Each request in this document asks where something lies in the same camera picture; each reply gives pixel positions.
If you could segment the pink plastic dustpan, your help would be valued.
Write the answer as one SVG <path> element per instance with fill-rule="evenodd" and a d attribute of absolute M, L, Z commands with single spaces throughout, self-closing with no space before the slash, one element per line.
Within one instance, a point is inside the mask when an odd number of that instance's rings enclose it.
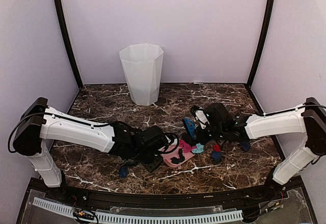
<path fill-rule="evenodd" d="M 164 163 L 171 168 L 177 168 L 194 156 L 193 150 L 197 146 L 191 146 L 181 140 L 179 146 L 168 154 L 161 154 Z"/>

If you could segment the teal paper scrap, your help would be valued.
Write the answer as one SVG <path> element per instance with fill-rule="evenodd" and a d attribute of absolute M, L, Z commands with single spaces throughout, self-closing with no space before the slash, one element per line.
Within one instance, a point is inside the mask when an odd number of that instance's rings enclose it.
<path fill-rule="evenodd" d="M 201 143 L 196 144 L 193 148 L 192 148 L 192 153 L 193 154 L 201 154 L 204 152 L 204 145 L 202 145 Z"/>

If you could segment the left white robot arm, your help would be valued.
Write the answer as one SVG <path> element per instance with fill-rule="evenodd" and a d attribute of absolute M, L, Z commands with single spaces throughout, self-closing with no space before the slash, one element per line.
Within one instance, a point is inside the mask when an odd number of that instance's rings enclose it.
<path fill-rule="evenodd" d="M 159 127 L 145 130 L 133 128 L 121 121 L 97 123 L 73 117 L 48 106 L 48 100 L 39 97 L 22 114 L 8 138 L 8 151 L 29 159 L 45 185 L 61 202 L 72 197 L 64 184 L 64 174 L 56 166 L 45 145 L 45 140 L 57 140 L 95 149 L 149 165 L 153 170 L 160 165 L 159 156 L 167 153 L 173 142 Z"/>

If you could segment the blue hand brush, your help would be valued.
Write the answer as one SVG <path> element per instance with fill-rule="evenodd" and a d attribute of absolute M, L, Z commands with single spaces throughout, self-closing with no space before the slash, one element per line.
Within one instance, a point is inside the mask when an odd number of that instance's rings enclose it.
<path fill-rule="evenodd" d="M 189 136 L 193 140 L 195 140 L 197 138 L 197 136 L 196 136 L 196 125 L 194 124 L 194 122 L 189 118 L 184 118 L 183 123 L 184 123 L 185 129 L 188 132 Z"/>

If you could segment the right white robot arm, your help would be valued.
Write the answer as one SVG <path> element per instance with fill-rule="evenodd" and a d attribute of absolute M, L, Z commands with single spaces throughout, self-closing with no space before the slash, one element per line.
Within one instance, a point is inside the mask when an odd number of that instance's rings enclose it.
<path fill-rule="evenodd" d="M 271 170 L 260 196 L 270 201 L 280 187 L 307 165 L 325 156 L 325 106 L 314 97 L 302 104 L 272 113 L 234 118 L 222 103 L 194 106 L 192 114 L 207 137 L 229 142 L 248 142 L 267 136 L 300 134 L 302 141 L 285 160 Z"/>

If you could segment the pink paper scrap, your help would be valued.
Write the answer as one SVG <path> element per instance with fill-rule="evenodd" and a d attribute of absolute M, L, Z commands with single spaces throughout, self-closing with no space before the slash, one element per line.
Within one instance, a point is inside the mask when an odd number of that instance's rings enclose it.
<path fill-rule="evenodd" d="M 179 141 L 179 147 L 183 149 L 184 153 L 189 153 L 191 152 L 193 149 L 196 149 L 196 146 L 191 146 L 189 145 L 187 142 L 185 142 L 184 140 L 180 140 Z"/>

